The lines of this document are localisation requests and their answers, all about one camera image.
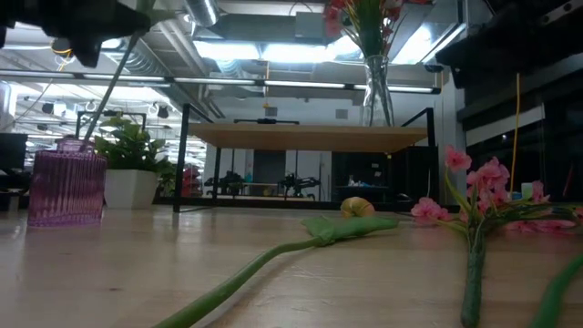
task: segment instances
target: green plant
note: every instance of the green plant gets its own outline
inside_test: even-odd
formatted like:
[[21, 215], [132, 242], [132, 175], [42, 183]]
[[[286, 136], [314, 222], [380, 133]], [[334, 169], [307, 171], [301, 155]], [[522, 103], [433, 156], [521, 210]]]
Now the green plant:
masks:
[[116, 139], [115, 143], [95, 137], [96, 150], [107, 158], [108, 169], [138, 169], [155, 172], [160, 176], [175, 173], [168, 158], [156, 160], [166, 144], [165, 140], [151, 140], [148, 132], [140, 131], [139, 125], [121, 117], [112, 118], [102, 123], [101, 127], [116, 128], [111, 132]]

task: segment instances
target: ceiling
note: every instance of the ceiling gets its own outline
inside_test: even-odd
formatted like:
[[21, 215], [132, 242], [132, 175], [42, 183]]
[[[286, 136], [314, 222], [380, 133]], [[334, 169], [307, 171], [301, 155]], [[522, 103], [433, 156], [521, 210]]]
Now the ceiling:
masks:
[[[121, 1], [127, 5], [135, 7], [135, 0]], [[295, 1], [280, 0], [219, 0], [218, 5], [221, 10], [224, 22], [237, 21], [240, 26], [230, 30], [240, 30], [238, 36], [244, 36], [244, 31], [249, 29], [247, 36], [249, 39], [257, 38], [250, 29], [257, 24], [257, 17], [261, 21], [267, 22], [271, 16], [278, 16], [276, 21], [288, 22], [285, 24], [295, 24], [295, 16], [298, 13], [321, 13], [326, 1], [311, 0], [304, 3]], [[431, 31], [432, 40], [435, 41], [445, 28], [453, 24], [456, 20], [456, 0], [439, 0], [435, 5], [426, 8], [410, 8], [410, 15], [406, 18], [399, 30], [399, 37], [395, 39], [390, 57], [397, 57], [399, 51], [405, 46], [407, 41], [420, 26]], [[126, 66], [123, 74], [129, 75], [152, 75], [152, 76], [174, 76], [174, 77], [201, 77], [219, 76], [225, 77], [220, 66], [211, 58], [200, 56], [193, 40], [207, 40], [210, 36], [217, 37], [212, 28], [196, 28], [192, 34], [192, 23], [185, 19], [183, 0], [158, 0], [156, 7], [160, 9], [170, 9], [177, 13], [177, 19], [163, 22], [152, 27], [151, 30], [142, 37], [135, 51], [133, 66]], [[267, 29], [262, 32], [264, 35], [273, 33]], [[41, 70], [57, 71], [61, 67], [65, 72], [84, 72], [94, 74], [113, 74], [121, 57], [119, 51], [104, 49], [100, 55], [96, 68], [81, 66], [74, 58], [64, 59], [56, 56], [50, 49], [52, 38], [47, 37], [42, 30], [25, 25], [17, 25], [16, 29], [8, 31], [5, 49], [0, 50], [1, 69], [21, 69], [21, 70]], [[259, 49], [265, 47], [262, 42], [255, 42]], [[264, 62], [257, 60], [237, 60], [242, 74], [265, 78], [269, 74], [269, 79], [286, 81], [319, 81], [319, 82], [341, 82], [341, 83], [365, 83], [365, 74], [361, 58], [355, 57], [344, 62], [321, 62], [321, 63], [278, 63], [270, 62], [268, 66]], [[428, 73], [421, 65], [395, 65], [389, 68], [389, 83], [396, 85], [433, 87], [436, 77]], [[39, 79], [38, 82], [22, 81], [18, 79], [7, 80], [18, 92], [15, 116], [18, 124], [15, 131], [25, 132], [32, 135], [65, 135], [75, 133], [76, 110], [91, 109], [92, 105], [97, 105], [103, 97], [106, 87], [102, 85], [87, 85], [82, 81], [74, 81], [71, 84], [55, 83], [43, 95], [41, 101], [34, 104], [34, 100], [40, 96], [47, 81]], [[286, 118], [300, 119], [305, 124], [359, 124], [358, 115], [363, 101], [363, 92], [349, 90], [322, 90], [310, 88], [293, 87], [270, 87], [269, 103], [275, 107], [281, 107], [281, 114]], [[154, 138], [177, 139], [179, 137], [179, 126], [181, 121], [181, 104], [185, 102], [195, 103], [197, 108], [214, 121], [229, 121], [235, 118], [262, 118], [264, 112], [259, 104], [266, 102], [264, 99], [265, 88], [263, 87], [198, 87], [198, 86], [164, 86], [164, 85], [137, 85], [116, 87], [107, 109], [123, 110], [128, 113], [143, 113], [147, 115], [147, 126], [150, 134]], [[425, 104], [433, 104], [434, 96], [419, 97], [418, 95], [400, 95], [395, 101], [395, 112], [402, 112], [408, 115], [411, 111]], [[70, 112], [65, 117], [45, 114], [42, 106], [46, 102], [64, 103]], [[302, 108], [310, 104], [317, 106], [314, 110], [303, 109], [301, 116], [299, 112], [293, 111], [292, 104], [303, 103]], [[156, 110], [159, 106], [169, 107], [169, 117], [159, 118]], [[338, 107], [348, 108], [352, 112], [351, 118], [339, 123], [332, 117], [322, 116], [325, 111], [335, 110]], [[46, 131], [38, 129], [39, 122], [47, 125]], [[50, 138], [40, 138], [36, 140], [39, 145], [48, 147]], [[204, 160], [204, 153], [200, 152], [200, 144], [193, 139], [192, 152], [189, 157], [190, 162], [199, 163]]]

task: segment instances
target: table surface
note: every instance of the table surface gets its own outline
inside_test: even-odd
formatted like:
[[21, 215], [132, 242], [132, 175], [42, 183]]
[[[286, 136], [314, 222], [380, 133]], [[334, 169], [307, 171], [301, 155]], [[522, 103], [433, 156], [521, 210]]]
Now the table surface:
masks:
[[223, 149], [389, 153], [427, 137], [425, 128], [219, 123], [192, 123], [189, 125], [189, 134]]
[[[2, 326], [150, 327], [260, 252], [306, 239], [299, 220], [319, 214], [112, 210], [100, 227], [41, 231], [0, 220]], [[487, 248], [481, 328], [527, 327], [549, 280], [583, 251], [583, 240], [500, 234]], [[582, 278], [568, 291], [560, 327], [583, 326]], [[198, 327], [460, 327], [464, 284], [464, 241], [404, 222], [276, 258]]]

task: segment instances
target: clear glass vase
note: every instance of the clear glass vase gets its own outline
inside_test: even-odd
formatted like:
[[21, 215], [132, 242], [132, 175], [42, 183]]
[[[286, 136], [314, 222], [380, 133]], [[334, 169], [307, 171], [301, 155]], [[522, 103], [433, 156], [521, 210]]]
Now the clear glass vase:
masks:
[[99, 224], [107, 160], [81, 140], [59, 140], [57, 150], [35, 154], [28, 206], [29, 227]]
[[364, 60], [366, 91], [363, 103], [363, 126], [393, 127], [393, 101], [386, 84], [389, 59], [385, 56], [369, 56]]

